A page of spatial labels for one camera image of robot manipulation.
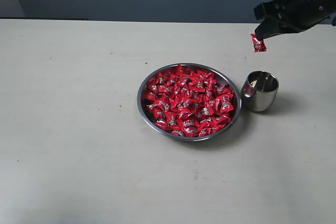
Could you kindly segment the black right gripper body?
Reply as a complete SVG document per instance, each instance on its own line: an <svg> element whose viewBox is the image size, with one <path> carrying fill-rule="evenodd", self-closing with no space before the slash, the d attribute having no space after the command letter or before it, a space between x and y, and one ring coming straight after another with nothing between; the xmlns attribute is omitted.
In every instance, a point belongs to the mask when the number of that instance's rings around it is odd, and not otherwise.
<svg viewBox="0 0 336 224"><path fill-rule="evenodd" d="M335 0L280 0L275 34L306 31L335 14Z"/></svg>

